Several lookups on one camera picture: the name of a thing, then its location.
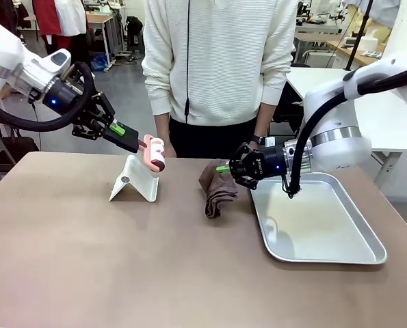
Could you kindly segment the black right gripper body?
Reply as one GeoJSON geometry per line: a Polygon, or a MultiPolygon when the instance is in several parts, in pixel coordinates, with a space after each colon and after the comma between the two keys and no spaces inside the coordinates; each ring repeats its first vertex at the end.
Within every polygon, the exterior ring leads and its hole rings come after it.
{"type": "Polygon", "coordinates": [[[287,164],[282,145],[253,150],[252,153],[252,177],[257,180],[285,176],[287,164]]]}

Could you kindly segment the person's right hand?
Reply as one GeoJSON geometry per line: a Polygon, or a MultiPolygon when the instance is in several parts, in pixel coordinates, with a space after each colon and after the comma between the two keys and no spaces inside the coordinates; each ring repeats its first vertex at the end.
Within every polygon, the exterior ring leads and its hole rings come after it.
{"type": "Polygon", "coordinates": [[[166,158],[176,158],[176,151],[170,141],[169,137],[163,138],[164,153],[166,158]]]}

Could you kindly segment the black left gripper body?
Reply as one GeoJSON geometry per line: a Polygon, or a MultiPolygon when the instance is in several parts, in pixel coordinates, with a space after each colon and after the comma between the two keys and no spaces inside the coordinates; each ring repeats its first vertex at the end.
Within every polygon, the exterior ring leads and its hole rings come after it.
{"type": "Polygon", "coordinates": [[[80,89],[81,86],[76,83],[55,80],[44,94],[44,105],[60,116],[45,121],[44,125],[78,124],[97,118],[98,109],[92,100],[96,90],[94,82],[86,80],[81,94],[78,92],[80,89]]]}

